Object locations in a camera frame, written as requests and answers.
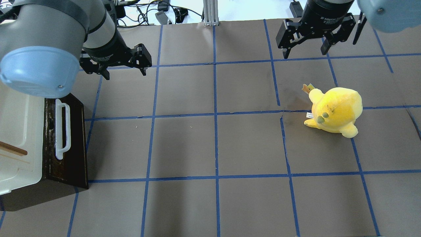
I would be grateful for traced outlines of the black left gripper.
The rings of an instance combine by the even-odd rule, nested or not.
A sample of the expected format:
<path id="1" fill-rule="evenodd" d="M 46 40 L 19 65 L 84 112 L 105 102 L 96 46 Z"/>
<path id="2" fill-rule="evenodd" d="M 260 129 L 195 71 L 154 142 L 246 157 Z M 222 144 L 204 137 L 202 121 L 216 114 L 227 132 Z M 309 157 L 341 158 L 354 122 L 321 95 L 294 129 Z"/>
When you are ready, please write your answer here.
<path id="1" fill-rule="evenodd" d="M 102 51 L 84 48 L 79 64 L 87 74 L 99 74 L 106 80 L 110 80 L 107 70 L 110 66 L 134 67 L 146 76 L 146 69 L 152 66 L 152 56 L 142 43 L 135 45 L 132 49 L 121 45 L 114 45 Z"/>

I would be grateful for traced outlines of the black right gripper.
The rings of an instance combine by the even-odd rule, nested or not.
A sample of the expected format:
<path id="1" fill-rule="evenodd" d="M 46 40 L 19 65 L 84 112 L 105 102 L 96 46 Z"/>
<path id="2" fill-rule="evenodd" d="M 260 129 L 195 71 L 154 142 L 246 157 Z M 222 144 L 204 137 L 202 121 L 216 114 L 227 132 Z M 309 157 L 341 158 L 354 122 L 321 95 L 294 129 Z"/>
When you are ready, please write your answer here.
<path id="1" fill-rule="evenodd" d="M 309 39 L 325 38 L 321 46 L 322 55 L 327 55 L 332 45 L 338 42 L 346 42 L 352 33 L 356 21 L 351 13 L 334 19 L 316 16 L 314 18 L 302 18 L 298 22 L 287 18 L 280 25 L 276 35 L 276 45 L 282 49 L 283 58 L 288 59 L 290 50 L 298 44 L 302 44 Z"/>

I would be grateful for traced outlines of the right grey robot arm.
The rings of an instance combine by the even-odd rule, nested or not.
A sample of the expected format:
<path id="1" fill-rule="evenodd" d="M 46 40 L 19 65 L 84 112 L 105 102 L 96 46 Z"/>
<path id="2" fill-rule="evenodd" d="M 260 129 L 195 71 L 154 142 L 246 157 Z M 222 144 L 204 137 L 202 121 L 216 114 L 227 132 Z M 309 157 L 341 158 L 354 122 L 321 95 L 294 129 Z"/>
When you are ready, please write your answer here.
<path id="1" fill-rule="evenodd" d="M 397 33 L 414 28 L 421 22 L 419 0 L 358 0 L 358 20 L 351 12 L 353 0 L 308 0 L 301 19 L 285 19 L 276 36 L 277 47 L 287 59 L 290 51 L 309 39 L 322 39 L 321 54 L 326 55 L 338 42 L 346 42 L 356 27 L 353 44 L 358 42 L 362 29 L 369 23 L 384 33 Z"/>

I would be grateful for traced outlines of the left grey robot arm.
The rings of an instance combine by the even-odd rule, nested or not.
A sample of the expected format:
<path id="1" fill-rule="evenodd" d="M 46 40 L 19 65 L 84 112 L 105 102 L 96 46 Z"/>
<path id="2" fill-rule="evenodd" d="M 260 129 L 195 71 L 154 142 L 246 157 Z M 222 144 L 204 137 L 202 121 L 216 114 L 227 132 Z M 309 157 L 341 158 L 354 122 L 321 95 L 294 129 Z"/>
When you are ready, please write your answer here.
<path id="1" fill-rule="evenodd" d="M 1 81 L 43 98 L 68 95 L 79 69 L 110 79 L 108 68 L 152 66 L 143 44 L 129 48 L 111 0 L 15 0 L 1 10 Z"/>

